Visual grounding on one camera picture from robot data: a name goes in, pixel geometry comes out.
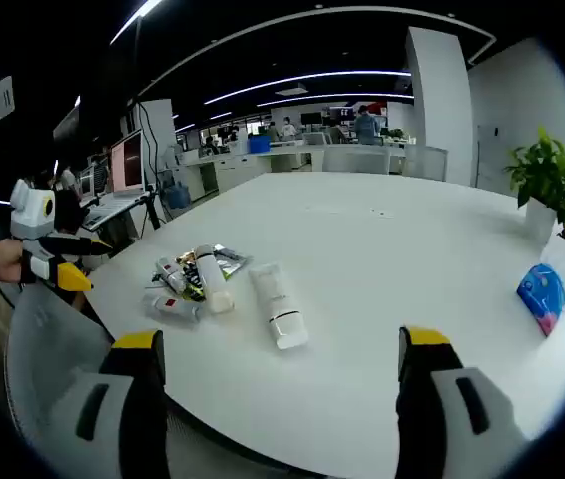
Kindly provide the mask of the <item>person's left hand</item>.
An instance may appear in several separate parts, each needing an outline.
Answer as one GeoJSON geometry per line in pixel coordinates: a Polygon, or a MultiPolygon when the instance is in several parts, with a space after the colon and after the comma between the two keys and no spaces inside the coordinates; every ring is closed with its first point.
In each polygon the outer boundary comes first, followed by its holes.
{"type": "Polygon", "coordinates": [[[0,240],[0,281],[18,283],[21,279],[22,243],[15,239],[0,240]]]}

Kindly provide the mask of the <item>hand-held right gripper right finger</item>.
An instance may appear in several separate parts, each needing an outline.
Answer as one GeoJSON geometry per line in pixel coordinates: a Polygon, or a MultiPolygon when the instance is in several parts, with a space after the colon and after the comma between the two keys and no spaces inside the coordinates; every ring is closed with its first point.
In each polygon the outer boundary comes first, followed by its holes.
{"type": "Polygon", "coordinates": [[[397,478],[499,478],[528,440],[510,398],[434,329],[399,330],[397,478]]]}

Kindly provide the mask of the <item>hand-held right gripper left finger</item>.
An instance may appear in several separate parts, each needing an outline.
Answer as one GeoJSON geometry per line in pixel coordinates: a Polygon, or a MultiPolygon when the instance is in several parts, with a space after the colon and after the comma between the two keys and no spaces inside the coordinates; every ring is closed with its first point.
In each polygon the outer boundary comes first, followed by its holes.
{"type": "Polygon", "coordinates": [[[117,339],[54,403],[44,445],[59,478],[168,478],[163,333],[117,339]]]}

